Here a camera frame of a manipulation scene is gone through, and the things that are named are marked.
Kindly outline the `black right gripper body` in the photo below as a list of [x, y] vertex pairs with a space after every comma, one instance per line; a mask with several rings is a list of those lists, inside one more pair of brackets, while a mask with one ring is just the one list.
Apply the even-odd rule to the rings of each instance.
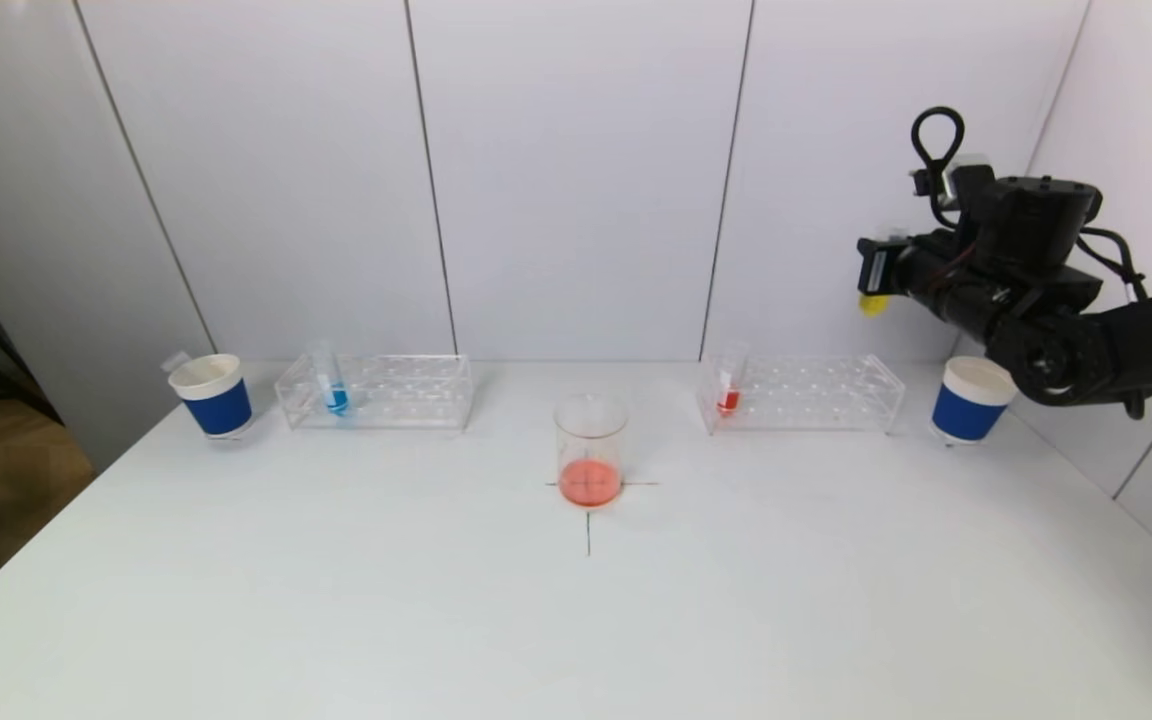
[[909, 297], [950, 325], [991, 325], [992, 283], [969, 268], [952, 232], [914, 236], [861, 237], [861, 313], [882, 314], [892, 297]]

